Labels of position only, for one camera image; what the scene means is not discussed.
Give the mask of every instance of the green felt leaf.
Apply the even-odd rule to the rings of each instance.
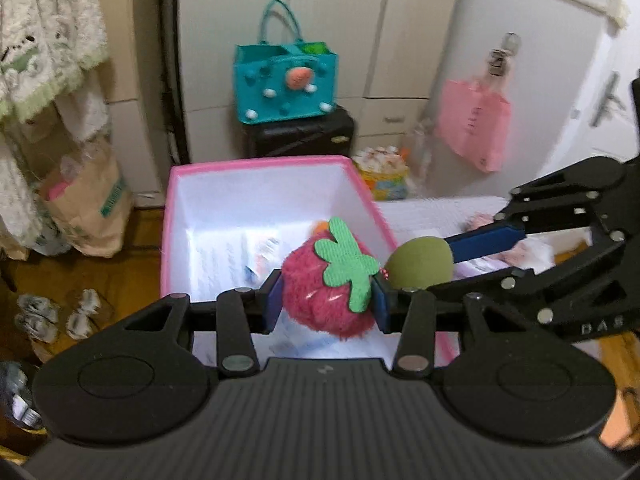
[[[316,254],[329,263],[322,275],[324,284],[335,287],[350,282],[349,309],[352,312],[364,312],[371,296],[370,276],[380,270],[380,264],[372,256],[362,254],[356,239],[341,218],[329,220],[329,232],[335,242],[323,239],[314,244]]]

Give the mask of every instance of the wardrobe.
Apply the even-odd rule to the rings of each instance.
[[[257,41],[269,0],[163,0],[166,64],[192,162],[242,156],[234,119],[236,44]],[[307,41],[340,56],[336,101],[356,148],[397,143],[430,97],[456,0],[285,0]],[[290,40],[272,18],[268,40]]]

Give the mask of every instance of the yellow container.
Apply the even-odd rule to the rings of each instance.
[[[377,173],[361,170],[357,163],[355,165],[365,184],[371,190],[373,200],[400,200],[406,198],[408,168],[397,173]]]

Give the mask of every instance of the orange object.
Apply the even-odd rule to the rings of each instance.
[[[318,233],[321,233],[322,231],[326,231],[328,228],[329,228],[329,222],[327,222],[326,220],[321,220],[314,226],[314,230],[311,233],[311,235],[316,236]]]
[[[287,87],[291,90],[302,90],[306,85],[311,83],[314,71],[304,66],[297,66],[287,70],[285,81]]]

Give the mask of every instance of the pink shopping bag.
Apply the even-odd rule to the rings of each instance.
[[[511,104],[479,82],[447,81],[436,134],[478,170],[500,170],[509,133]]]

